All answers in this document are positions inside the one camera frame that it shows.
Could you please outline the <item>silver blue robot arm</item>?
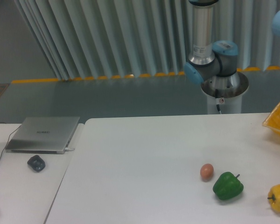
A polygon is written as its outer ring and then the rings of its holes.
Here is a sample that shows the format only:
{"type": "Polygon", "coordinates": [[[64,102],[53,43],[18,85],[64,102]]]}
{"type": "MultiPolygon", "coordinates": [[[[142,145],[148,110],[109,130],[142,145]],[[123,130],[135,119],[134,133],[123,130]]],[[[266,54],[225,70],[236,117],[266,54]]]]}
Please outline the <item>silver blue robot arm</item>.
{"type": "Polygon", "coordinates": [[[192,0],[185,74],[195,83],[237,68],[280,68],[280,0],[192,0]]]}

